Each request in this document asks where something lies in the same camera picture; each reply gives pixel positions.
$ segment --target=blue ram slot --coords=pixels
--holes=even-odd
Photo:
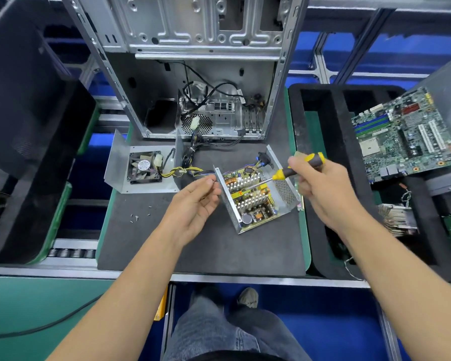
[[[372,123],[378,122],[378,121],[380,121],[380,120],[385,120],[385,119],[386,119],[386,120],[389,120],[387,114],[383,114],[383,115],[381,115],[381,116],[378,116],[376,119],[369,120],[369,121],[366,121],[366,122],[364,122],[364,123],[358,124],[358,125],[356,125],[356,126],[354,127],[354,130],[361,129],[362,127],[365,127],[366,125],[370,125],[370,124],[372,124]]]
[[[362,128],[360,130],[355,130],[355,133],[356,133],[356,135],[359,135],[359,134],[361,134],[363,132],[367,132],[368,130],[372,130],[374,128],[386,125],[388,122],[389,122],[389,120],[387,120],[387,121],[380,121],[380,122],[377,122],[377,123],[375,123],[373,125],[370,125],[368,127],[364,127],[364,128]]]

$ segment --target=black mat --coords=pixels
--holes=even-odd
[[[195,164],[203,169],[220,167],[223,172],[253,163],[258,151],[270,144],[286,165],[289,136],[281,95],[267,139],[244,142],[227,149],[210,148],[196,154]],[[123,270],[162,219],[173,194],[117,194],[108,223],[98,268]],[[221,204],[204,230],[182,252],[176,273],[287,276],[305,275],[299,216],[293,210],[270,223],[241,235]]]

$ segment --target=person's left hand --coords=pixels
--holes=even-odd
[[[222,190],[215,175],[203,177],[174,195],[159,228],[181,247],[192,241],[219,204]]]

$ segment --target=motherboard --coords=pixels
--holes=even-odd
[[[246,166],[223,176],[234,205],[242,219],[242,230],[252,229],[277,216],[275,203],[267,183],[250,190],[243,190],[263,180],[263,173],[257,166]]]
[[[425,87],[352,122],[371,183],[451,165],[451,134]]]

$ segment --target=blue jeans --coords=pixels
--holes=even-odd
[[[311,361],[282,320],[270,311],[242,306],[226,319],[212,300],[197,296],[178,320],[163,361],[186,361],[219,350],[262,352],[287,361]]]

